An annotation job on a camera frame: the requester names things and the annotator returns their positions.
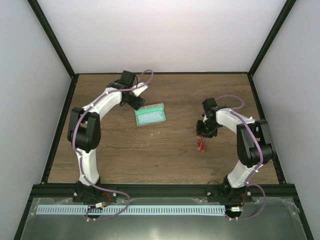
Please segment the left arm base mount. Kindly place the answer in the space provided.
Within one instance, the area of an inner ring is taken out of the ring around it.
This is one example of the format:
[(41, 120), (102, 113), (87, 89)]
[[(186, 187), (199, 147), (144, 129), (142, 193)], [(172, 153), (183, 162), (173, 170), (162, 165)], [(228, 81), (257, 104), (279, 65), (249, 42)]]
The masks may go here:
[(85, 185), (80, 181), (74, 184), (73, 202), (84, 204), (96, 204), (100, 202), (114, 203), (117, 196), (114, 196), (111, 192), (106, 192), (92, 187), (91, 185)]

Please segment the light blue cleaning cloth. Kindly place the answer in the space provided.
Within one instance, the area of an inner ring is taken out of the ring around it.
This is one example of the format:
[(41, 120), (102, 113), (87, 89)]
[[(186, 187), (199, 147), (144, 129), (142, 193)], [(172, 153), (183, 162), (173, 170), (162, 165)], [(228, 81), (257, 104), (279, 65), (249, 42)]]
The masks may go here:
[(141, 125), (151, 124), (161, 122), (163, 120), (163, 116), (161, 112), (150, 112), (137, 116), (138, 122)]

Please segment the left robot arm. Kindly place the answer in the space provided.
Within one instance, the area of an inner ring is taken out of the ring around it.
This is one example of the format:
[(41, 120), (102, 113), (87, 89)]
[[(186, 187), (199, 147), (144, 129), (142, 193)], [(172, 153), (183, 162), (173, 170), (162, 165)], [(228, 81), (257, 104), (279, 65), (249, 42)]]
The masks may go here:
[(147, 88), (144, 82), (122, 89), (110, 84), (91, 103), (71, 110), (67, 139), (77, 156), (79, 181), (87, 186), (84, 195), (89, 201), (97, 202), (102, 196), (102, 189), (95, 185), (100, 179), (96, 151), (101, 141), (102, 118), (116, 105), (140, 101), (140, 94)]

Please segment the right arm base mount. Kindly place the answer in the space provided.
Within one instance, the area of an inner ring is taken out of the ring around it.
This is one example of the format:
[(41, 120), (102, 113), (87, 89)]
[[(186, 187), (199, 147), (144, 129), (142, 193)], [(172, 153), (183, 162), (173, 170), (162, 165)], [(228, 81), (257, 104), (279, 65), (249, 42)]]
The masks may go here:
[(211, 180), (205, 186), (205, 195), (208, 200), (220, 203), (241, 203), (251, 202), (252, 197), (248, 195), (246, 187), (231, 188), (228, 183), (219, 183), (216, 180)]

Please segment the red transparent sunglasses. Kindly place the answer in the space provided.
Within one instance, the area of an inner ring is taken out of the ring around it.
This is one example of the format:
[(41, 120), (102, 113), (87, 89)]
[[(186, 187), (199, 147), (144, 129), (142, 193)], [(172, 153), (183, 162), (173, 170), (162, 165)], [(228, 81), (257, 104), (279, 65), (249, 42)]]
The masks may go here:
[(205, 152), (207, 150), (205, 138), (203, 136), (200, 136), (200, 135), (197, 135), (196, 137), (198, 138), (197, 151), (198, 152)]

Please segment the green glasses case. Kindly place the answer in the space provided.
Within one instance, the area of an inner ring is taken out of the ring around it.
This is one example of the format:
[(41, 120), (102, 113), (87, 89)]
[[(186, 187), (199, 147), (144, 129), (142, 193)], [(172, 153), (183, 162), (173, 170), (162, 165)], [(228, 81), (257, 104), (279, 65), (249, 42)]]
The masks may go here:
[(166, 121), (165, 106), (163, 103), (157, 103), (141, 107), (135, 110), (135, 119), (138, 126), (161, 123)]

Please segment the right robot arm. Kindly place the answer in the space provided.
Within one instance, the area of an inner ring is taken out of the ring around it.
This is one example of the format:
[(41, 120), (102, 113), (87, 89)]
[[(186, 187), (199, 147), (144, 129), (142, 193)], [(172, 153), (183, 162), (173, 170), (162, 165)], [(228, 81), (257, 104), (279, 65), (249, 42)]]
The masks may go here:
[(196, 123), (196, 134), (203, 138), (218, 135), (218, 128), (228, 128), (236, 134), (238, 162), (226, 176), (223, 198), (229, 202), (240, 196), (240, 188), (249, 184), (254, 174), (276, 154), (269, 123), (265, 119), (245, 117), (231, 108), (211, 107)]

